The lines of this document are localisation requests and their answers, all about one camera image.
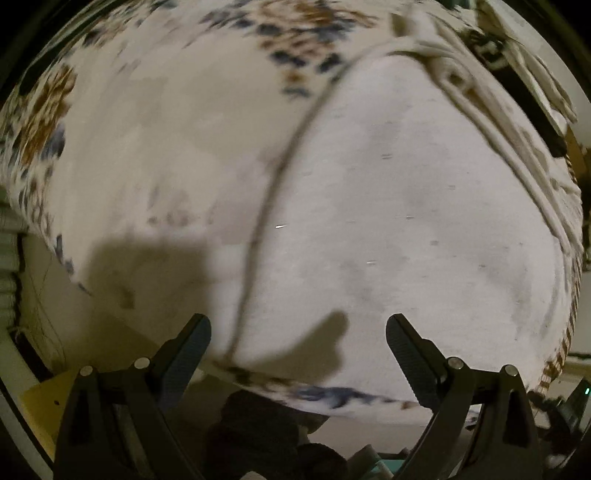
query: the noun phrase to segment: screw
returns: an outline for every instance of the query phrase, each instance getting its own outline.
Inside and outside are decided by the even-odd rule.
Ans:
[[[146,358],[144,356],[142,358],[138,358],[134,362],[134,367],[137,368],[138,370],[143,370],[144,368],[148,368],[149,365],[150,365],[150,359]]]
[[[462,362],[462,360],[460,360],[458,357],[456,356],[452,356],[450,358],[447,359],[447,364],[452,367],[454,370],[460,370],[464,367],[464,362]]]
[[[90,365],[86,365],[85,367],[80,368],[80,375],[83,377],[88,377],[92,373],[92,367]]]
[[[512,377],[516,377],[519,374],[516,367],[514,367],[513,365],[506,365],[505,366],[505,373],[507,375],[512,376]]]

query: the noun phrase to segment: bedsheet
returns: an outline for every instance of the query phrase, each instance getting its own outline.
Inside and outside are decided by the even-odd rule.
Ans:
[[[0,118],[0,180],[72,282],[156,343],[207,314],[203,369],[302,410],[428,418],[385,343],[396,312],[547,388],[580,191],[445,22],[410,1],[106,4]]]

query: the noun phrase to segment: black cloth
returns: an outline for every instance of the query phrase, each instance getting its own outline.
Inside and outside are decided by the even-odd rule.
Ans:
[[[207,480],[239,480],[256,472],[266,480],[344,480],[346,461],[324,445],[299,446],[292,408],[238,391],[207,435],[203,474]]]
[[[437,0],[448,10],[454,10],[456,7],[470,8],[470,0]]]

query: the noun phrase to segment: white wall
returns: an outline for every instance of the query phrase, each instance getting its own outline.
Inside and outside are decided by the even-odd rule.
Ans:
[[[574,327],[572,352],[591,353],[591,273],[584,273],[581,282],[581,297]]]
[[[591,102],[589,102],[574,75],[544,37],[529,25],[520,14],[502,0],[487,1],[495,7],[503,20],[515,31],[516,40],[522,42],[530,51],[544,60],[564,90],[569,94],[579,117],[579,121],[572,127],[573,132],[579,142],[586,147],[591,147]]]

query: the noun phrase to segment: yellow object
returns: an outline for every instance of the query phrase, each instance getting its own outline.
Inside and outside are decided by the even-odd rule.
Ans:
[[[68,370],[21,395],[23,416],[51,460],[56,454],[61,417],[77,375],[77,369]]]

